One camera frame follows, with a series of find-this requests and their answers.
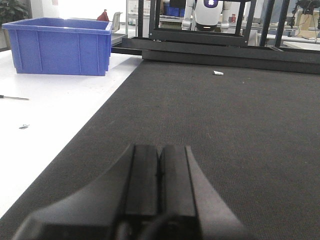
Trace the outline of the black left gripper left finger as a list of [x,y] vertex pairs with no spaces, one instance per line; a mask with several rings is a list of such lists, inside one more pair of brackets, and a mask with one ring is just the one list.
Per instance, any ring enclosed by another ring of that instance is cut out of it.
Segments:
[[111,240],[121,219],[156,216],[157,148],[129,145],[115,164],[68,197],[27,216],[14,240]]

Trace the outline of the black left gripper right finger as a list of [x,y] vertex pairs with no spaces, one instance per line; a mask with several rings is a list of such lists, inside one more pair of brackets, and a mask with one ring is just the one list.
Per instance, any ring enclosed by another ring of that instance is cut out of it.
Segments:
[[167,145],[160,157],[160,216],[149,240],[245,240],[247,229],[200,169],[189,146]]

